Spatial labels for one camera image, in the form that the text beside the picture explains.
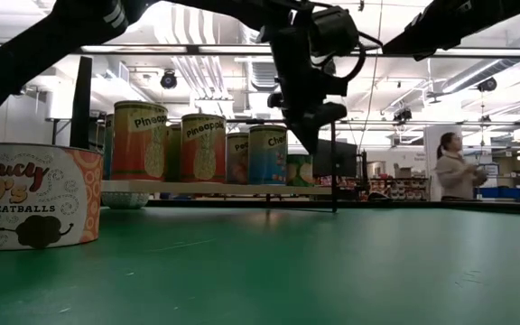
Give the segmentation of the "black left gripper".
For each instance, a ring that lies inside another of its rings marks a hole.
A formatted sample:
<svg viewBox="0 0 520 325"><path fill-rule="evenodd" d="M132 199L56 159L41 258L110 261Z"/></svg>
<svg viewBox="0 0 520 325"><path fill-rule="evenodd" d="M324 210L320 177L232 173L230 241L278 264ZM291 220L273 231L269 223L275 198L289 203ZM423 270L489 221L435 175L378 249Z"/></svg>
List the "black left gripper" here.
<svg viewBox="0 0 520 325"><path fill-rule="evenodd" d="M272 102L282 109L287 128L302 146L309 153L316 153L321 127L346 117L347 108L325 101L334 81L312 66L306 29L271 26L266 30L266 39L281 89L280 98Z"/></svg>

